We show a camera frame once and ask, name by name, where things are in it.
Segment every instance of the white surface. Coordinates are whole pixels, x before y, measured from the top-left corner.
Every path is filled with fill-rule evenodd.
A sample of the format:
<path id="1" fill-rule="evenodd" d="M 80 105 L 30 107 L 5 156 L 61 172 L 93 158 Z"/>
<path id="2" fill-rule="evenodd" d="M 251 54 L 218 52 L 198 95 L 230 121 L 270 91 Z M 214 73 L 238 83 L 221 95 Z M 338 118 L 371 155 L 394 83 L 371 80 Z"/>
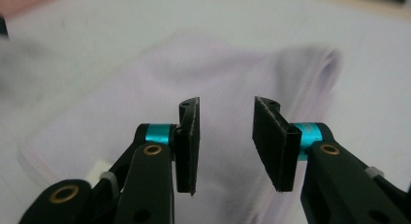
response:
<path id="1" fill-rule="evenodd" d="M 2 223 L 16 223 L 41 191 L 19 167 L 16 147 L 178 32 L 244 48 L 340 48 L 344 71 L 328 124 L 342 145 L 408 188 L 410 19 L 327 0 L 56 0 L 8 24 L 11 40 L 0 41 Z M 296 209 L 289 223 L 303 222 Z"/>

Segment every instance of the white fabric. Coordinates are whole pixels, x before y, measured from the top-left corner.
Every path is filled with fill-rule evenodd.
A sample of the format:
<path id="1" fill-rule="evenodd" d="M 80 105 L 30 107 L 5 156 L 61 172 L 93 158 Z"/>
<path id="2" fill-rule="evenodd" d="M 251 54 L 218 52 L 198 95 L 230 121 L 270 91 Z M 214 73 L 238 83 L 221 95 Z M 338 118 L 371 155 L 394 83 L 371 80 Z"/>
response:
<path id="1" fill-rule="evenodd" d="M 41 130 L 21 163 L 44 184 L 83 178 L 99 158 L 114 162 L 140 123 L 178 123 L 177 105 L 199 96 L 197 193 L 175 193 L 175 223 L 258 223 L 272 188 L 251 139 L 254 96 L 279 102 L 289 121 L 321 120 L 338 58 L 329 48 L 256 51 L 179 36 Z"/>

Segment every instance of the wrinkled fabric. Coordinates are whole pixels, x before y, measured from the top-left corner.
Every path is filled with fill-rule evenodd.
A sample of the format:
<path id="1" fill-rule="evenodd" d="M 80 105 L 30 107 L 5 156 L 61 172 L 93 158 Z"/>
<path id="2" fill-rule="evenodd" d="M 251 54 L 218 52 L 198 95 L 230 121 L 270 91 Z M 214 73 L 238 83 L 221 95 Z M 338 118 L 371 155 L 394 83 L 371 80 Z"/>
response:
<path id="1" fill-rule="evenodd" d="M 46 185 L 85 178 L 97 160 L 114 162 L 139 124 L 178 123 L 178 104 L 200 97 L 197 193 L 174 193 L 175 223 L 260 223 L 273 196 L 251 139 L 254 97 L 279 102 L 290 122 L 321 121 L 338 62 L 331 48 L 248 50 L 204 35 L 178 36 L 39 131 L 20 148 L 21 163 Z"/>

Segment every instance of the cyan spacer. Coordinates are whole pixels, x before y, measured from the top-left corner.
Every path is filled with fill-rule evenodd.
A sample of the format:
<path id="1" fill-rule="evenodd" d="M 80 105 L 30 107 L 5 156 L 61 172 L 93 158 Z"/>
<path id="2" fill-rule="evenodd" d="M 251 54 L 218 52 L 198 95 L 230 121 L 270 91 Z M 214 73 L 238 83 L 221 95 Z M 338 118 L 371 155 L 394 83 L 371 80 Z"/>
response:
<path id="1" fill-rule="evenodd" d="M 316 123 L 293 124 L 302 131 L 299 161 L 306 161 L 308 158 L 306 151 L 314 144 L 314 142 L 322 141 L 323 135 Z"/>
<path id="2" fill-rule="evenodd" d="M 145 141 L 169 145 L 171 126 L 171 124 L 149 124 Z"/>

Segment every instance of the screw hole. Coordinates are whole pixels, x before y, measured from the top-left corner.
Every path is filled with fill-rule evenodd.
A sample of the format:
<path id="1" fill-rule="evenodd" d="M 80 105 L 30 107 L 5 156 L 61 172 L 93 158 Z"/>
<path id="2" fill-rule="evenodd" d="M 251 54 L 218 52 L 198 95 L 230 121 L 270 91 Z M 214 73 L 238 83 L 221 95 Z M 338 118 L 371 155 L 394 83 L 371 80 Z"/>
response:
<path id="1" fill-rule="evenodd" d="M 368 214 L 379 223 L 390 223 L 390 218 L 382 211 L 371 210 Z"/>
<path id="2" fill-rule="evenodd" d="M 146 155 L 152 156 L 152 155 L 156 155 L 159 154 L 161 152 L 161 150 L 163 150 L 163 148 L 161 148 L 160 145 L 149 145 L 147 146 L 143 152 Z"/>
<path id="3" fill-rule="evenodd" d="M 151 213 L 147 209 L 140 209 L 134 213 L 134 221 L 137 223 L 144 223 L 148 221 L 150 217 Z"/>
<path id="4" fill-rule="evenodd" d="M 49 201 L 53 204 L 61 204 L 72 200 L 79 193 L 79 187 L 75 184 L 65 185 L 55 190 Z"/>
<path id="5" fill-rule="evenodd" d="M 337 155 L 339 154 L 339 149 L 333 145 L 330 144 L 322 144 L 320 146 L 321 150 L 323 150 L 325 153 L 331 154 L 331 155 Z"/>

